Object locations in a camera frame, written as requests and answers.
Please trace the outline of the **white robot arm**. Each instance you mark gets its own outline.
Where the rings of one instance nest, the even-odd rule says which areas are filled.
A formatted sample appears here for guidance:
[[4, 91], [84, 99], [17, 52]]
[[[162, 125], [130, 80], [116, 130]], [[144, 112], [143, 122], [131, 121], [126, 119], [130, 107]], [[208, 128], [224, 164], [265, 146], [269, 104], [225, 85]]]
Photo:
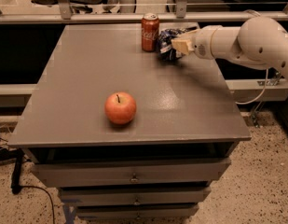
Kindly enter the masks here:
[[274, 68], [288, 81], [288, 32], [268, 17], [253, 17], [240, 27], [206, 26], [171, 41], [184, 55], [224, 59], [256, 70]]

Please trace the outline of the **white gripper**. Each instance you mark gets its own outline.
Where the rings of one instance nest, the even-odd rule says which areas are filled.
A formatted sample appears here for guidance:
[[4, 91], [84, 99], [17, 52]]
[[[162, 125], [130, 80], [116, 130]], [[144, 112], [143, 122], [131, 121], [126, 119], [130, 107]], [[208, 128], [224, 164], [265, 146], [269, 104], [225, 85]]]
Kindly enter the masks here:
[[199, 58], [212, 60], [214, 59], [213, 36], [221, 28], [221, 25], [209, 25], [202, 29], [190, 30], [178, 35], [179, 38], [174, 38], [171, 45], [184, 55], [189, 55], [194, 51]]

